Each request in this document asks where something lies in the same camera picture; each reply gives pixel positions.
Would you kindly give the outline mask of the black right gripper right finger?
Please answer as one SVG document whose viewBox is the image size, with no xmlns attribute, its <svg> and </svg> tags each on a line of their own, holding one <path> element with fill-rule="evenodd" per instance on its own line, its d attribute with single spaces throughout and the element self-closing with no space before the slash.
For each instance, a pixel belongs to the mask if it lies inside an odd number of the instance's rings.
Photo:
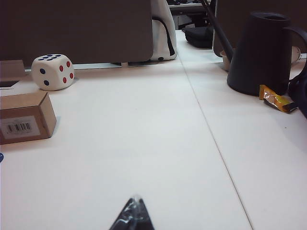
<svg viewBox="0 0 307 230">
<path fill-rule="evenodd" d="M 145 202 L 140 198 L 136 208 L 136 230 L 154 230 Z"/>
</svg>

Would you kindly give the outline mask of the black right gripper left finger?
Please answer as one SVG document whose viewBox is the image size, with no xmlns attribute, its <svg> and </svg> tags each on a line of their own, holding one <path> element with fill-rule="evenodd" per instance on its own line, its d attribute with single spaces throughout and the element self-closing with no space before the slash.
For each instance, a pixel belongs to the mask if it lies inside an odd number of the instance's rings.
<svg viewBox="0 0 307 230">
<path fill-rule="evenodd" d="M 136 216 L 137 202 L 135 198 L 130 198 L 111 225 L 110 230 L 134 230 L 137 225 Z"/>
</svg>

